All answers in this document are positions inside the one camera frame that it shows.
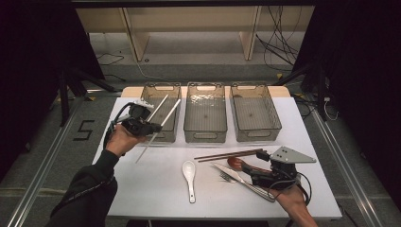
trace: gray floor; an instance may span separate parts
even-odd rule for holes
[[[268,39],[269,36],[269,33],[260,34],[263,39]],[[295,33],[289,41],[293,47],[299,48],[302,38],[302,32]],[[290,65],[283,64],[280,59],[270,57],[269,53],[264,60],[264,47],[258,42],[255,44],[253,59],[245,61],[237,33],[151,34],[144,59],[139,63],[140,67],[132,59],[125,35],[92,34],[91,42],[99,57],[104,53],[124,57],[111,65],[101,66],[105,75],[112,75],[107,76],[106,81],[116,88],[164,80],[180,81],[183,85],[188,81],[230,83],[235,80],[264,80],[272,83],[277,80],[277,74],[287,75],[288,71],[271,69],[265,64],[265,60],[273,67],[291,68]],[[99,58],[99,63],[109,64],[119,59],[121,57],[106,55]],[[300,93],[301,81],[302,77],[295,79],[288,84],[288,89],[292,93]],[[85,85],[88,89],[98,89],[91,83],[85,83]],[[52,208],[60,200],[74,173],[80,167],[92,163],[117,96],[118,94],[91,93],[88,94],[91,98],[85,98],[82,102],[80,99],[71,100],[71,105],[77,108],[76,114],[38,196],[32,206],[26,209],[28,212],[23,226],[44,226]],[[299,104],[299,110],[302,115],[309,113],[309,109],[303,104]],[[336,112],[333,107],[328,107],[327,111]],[[338,160],[322,133],[319,119],[320,117],[313,111],[305,117],[305,126],[335,198],[358,226],[372,226],[366,219],[366,214],[360,209],[360,200],[350,188],[347,178],[341,173]],[[82,121],[87,120],[91,122],[85,123],[83,129],[90,129],[92,133],[88,140],[79,141],[77,138],[87,136],[86,132],[78,131]],[[60,122],[61,104],[55,100],[52,108],[49,108],[45,121],[30,141],[30,152],[20,155],[7,177],[0,183],[0,226],[7,225],[20,199],[35,178],[36,172],[61,129]],[[328,120],[324,125],[332,131],[338,143],[337,149],[340,148],[340,152],[346,157],[352,172],[356,175],[356,183],[360,184],[382,226],[400,226],[399,210],[369,164],[359,155],[359,147],[342,119],[339,117],[337,120]],[[322,198],[313,199],[324,202]],[[126,223],[125,219],[107,219],[107,226],[125,226]],[[271,220],[270,226],[285,226],[286,223],[286,220]],[[320,226],[353,226],[346,215],[339,220],[319,221],[319,224]]]

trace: metal fork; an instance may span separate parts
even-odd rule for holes
[[[225,181],[229,182],[229,183],[235,183],[236,179],[232,178],[230,175],[228,175],[227,173],[220,171],[220,177],[222,179],[224,179]],[[267,200],[267,201],[271,201],[271,202],[275,202],[274,196],[270,193],[268,193],[265,190],[259,189],[255,186],[253,186],[250,183],[242,183],[245,186],[247,186],[248,188],[250,188],[254,193],[256,193],[257,195],[261,196],[263,199]]]

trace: dark floor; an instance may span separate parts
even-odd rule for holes
[[[219,39],[217,36],[212,35],[211,39],[216,40],[217,48],[222,48],[218,51],[225,53],[224,60],[218,58],[218,61],[209,63],[207,61],[195,63],[197,62],[197,56],[190,56],[190,58],[192,58],[192,63],[188,59],[185,60],[185,63],[181,63],[179,56],[180,53],[175,53],[174,51],[176,50],[167,47],[163,49],[159,44],[161,38],[156,35],[154,40],[149,41],[149,47],[145,56],[145,58],[149,59],[150,63],[141,62],[142,72],[136,64],[128,61],[130,53],[120,51],[120,53],[125,54],[126,56],[123,63],[102,66],[105,75],[113,75],[107,76],[106,82],[116,88],[141,85],[144,82],[151,80],[160,81],[159,78],[164,80],[181,81],[183,84],[186,84],[190,80],[222,81],[227,83],[235,80],[264,80],[273,83],[277,80],[277,73],[283,73],[284,75],[288,73],[288,71],[283,70],[272,70],[264,64],[261,61],[261,59],[263,60],[264,50],[262,49],[263,47],[259,45],[255,47],[253,56],[254,60],[252,60],[252,62],[241,60],[240,58],[242,58],[242,56],[240,54],[242,49],[240,48],[240,44],[237,42],[237,37],[235,36],[232,38],[231,34],[223,34],[222,36],[224,38],[224,46],[226,46],[226,50],[227,46],[229,46],[228,49],[230,51],[227,50],[224,52],[224,48],[222,48],[218,42]],[[194,53],[192,50],[192,48],[195,48],[194,46],[188,46],[187,48],[190,50],[188,50],[188,52]],[[94,44],[94,49],[105,51],[100,47],[96,47],[96,44]],[[174,55],[172,56],[174,57],[172,57],[172,59],[169,59],[168,57],[163,59],[163,54],[165,53],[159,53],[163,51],[166,51],[166,53],[173,53]],[[181,53],[181,58],[188,58],[188,56],[183,53]],[[207,51],[201,52],[200,55],[202,60],[207,59]],[[227,58],[232,58],[232,62],[235,63],[227,63],[230,62]],[[290,69],[289,65],[275,64],[274,66]],[[144,74],[152,76],[153,78],[146,78],[144,77]],[[119,76],[127,81],[122,81],[114,76]],[[293,94],[300,93],[300,81],[302,81],[302,78],[295,79],[288,84],[288,89]],[[85,85],[88,89],[96,88],[90,83],[85,83]],[[92,163],[98,143],[103,136],[102,133],[108,123],[110,111],[113,108],[113,104],[115,99],[118,97],[118,94],[93,93],[88,94],[88,97],[91,98],[85,98],[82,102],[79,102],[79,100],[71,100],[70,102],[72,106],[77,107],[76,115],[66,133],[64,141],[61,144],[60,151],[54,160],[50,171],[45,177],[41,190],[38,192],[32,206],[27,208],[28,213],[24,226],[44,226],[52,208],[60,200],[64,190],[71,181],[73,174],[80,167]],[[310,108],[313,109],[313,107],[306,106],[304,102],[299,103],[300,114],[304,116],[306,129],[318,154],[324,174],[336,200],[339,203],[339,206],[349,214],[349,216],[347,216],[344,213],[343,218],[339,220],[318,221],[318,223],[320,226],[343,227],[354,226],[354,223],[352,222],[352,220],[354,220],[357,223],[357,226],[372,226],[369,224],[369,220],[366,220],[363,211],[359,208],[359,200],[355,197],[349,184],[346,182],[346,179],[344,179],[341,174],[341,169],[333,156],[333,151],[330,149],[326,142],[326,138],[323,136],[321,128],[319,127],[319,116],[315,111],[310,113]],[[334,107],[328,107],[328,112],[335,113],[336,110]],[[55,100],[54,106],[48,112],[45,121],[38,129],[34,138],[29,141],[31,145],[30,152],[20,155],[6,178],[0,183],[0,226],[7,226],[7,223],[9,222],[13,211],[19,204],[20,199],[24,196],[26,189],[29,187],[32,180],[35,179],[35,174],[52,146],[53,140],[57,137],[57,133],[61,129],[59,127],[60,122],[61,104],[58,100]],[[375,176],[367,161],[365,161],[359,154],[359,147],[354,140],[352,133],[342,121],[340,115],[337,120],[328,120],[326,124],[339,143],[341,152],[345,155],[348,163],[351,164],[351,169],[357,176],[357,182],[361,185],[365,195],[369,199],[369,202],[373,205],[376,218],[379,219],[382,226],[400,226],[400,211],[393,204],[392,199]],[[82,129],[92,130],[88,140],[77,140],[77,138],[87,136],[87,133],[78,131],[81,127],[83,127]],[[107,218],[107,226],[125,226],[127,222],[126,219]],[[252,226],[251,224],[254,224],[254,226],[286,226],[287,222],[286,219],[274,219],[269,221],[269,225],[266,222],[253,222],[241,226]],[[161,225],[160,222],[154,222],[153,224],[153,226],[166,226],[166,223]],[[169,226],[183,226],[183,224],[184,223],[172,224],[170,222]],[[227,222],[209,223],[209,225],[206,226],[228,226],[227,224],[230,224],[230,226],[239,226],[234,224],[231,225],[231,223]]]

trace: brown chopstick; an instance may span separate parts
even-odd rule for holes
[[[241,156],[249,156],[255,154],[257,151],[262,151],[262,148],[258,149],[249,149],[249,150],[243,150],[239,152],[231,152],[231,153],[222,153],[222,154],[215,154],[215,155],[208,155],[208,156],[201,156],[201,157],[196,157],[194,158],[195,160],[198,159],[203,159],[199,160],[198,162],[208,162],[208,161],[214,161],[214,160],[219,160],[219,159],[226,159],[230,157],[241,157]]]

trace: transparent plastic bin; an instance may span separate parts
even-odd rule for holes
[[[227,113],[223,83],[188,83],[183,130],[186,143],[225,142]]]
[[[234,82],[230,103],[238,142],[274,141],[282,126],[264,82]]]
[[[162,124],[165,121],[168,113],[174,107],[177,100],[181,99],[181,84],[180,83],[147,83],[144,86],[141,98],[146,102],[154,105],[154,109],[150,109],[151,114],[156,110],[165,96],[168,95],[166,101],[157,111],[157,113],[150,119],[151,123]],[[154,142],[167,142],[174,143],[177,135],[178,118],[180,114],[181,103],[177,106],[174,113],[168,118],[162,130],[157,134]]]

